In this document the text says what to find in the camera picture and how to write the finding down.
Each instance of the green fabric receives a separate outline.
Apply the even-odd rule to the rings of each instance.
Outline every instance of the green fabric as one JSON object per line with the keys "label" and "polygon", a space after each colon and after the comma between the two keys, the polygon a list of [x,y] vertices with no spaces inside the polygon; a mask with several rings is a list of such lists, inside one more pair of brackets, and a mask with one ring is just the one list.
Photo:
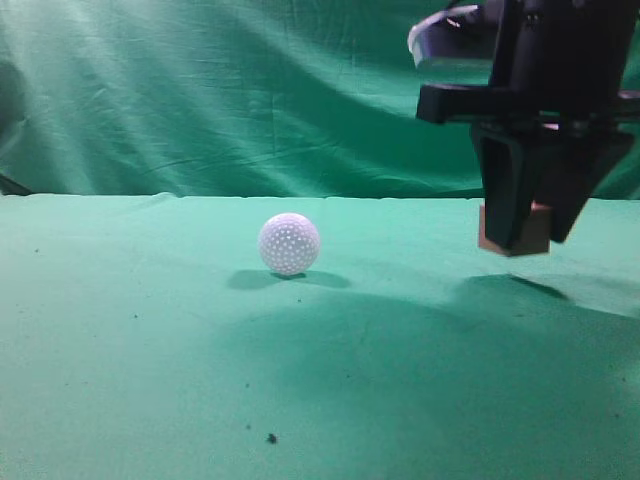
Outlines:
{"label": "green fabric", "polygon": [[505,259],[476,200],[0,200],[3,480],[640,478],[640,202]]}
{"label": "green fabric", "polygon": [[[1,169],[54,193],[481,195],[467,127],[414,118],[423,81],[486,82],[414,70],[409,28],[445,3],[3,2],[29,121]],[[638,52],[627,87],[640,88]],[[639,153],[598,195],[640,197]]]}

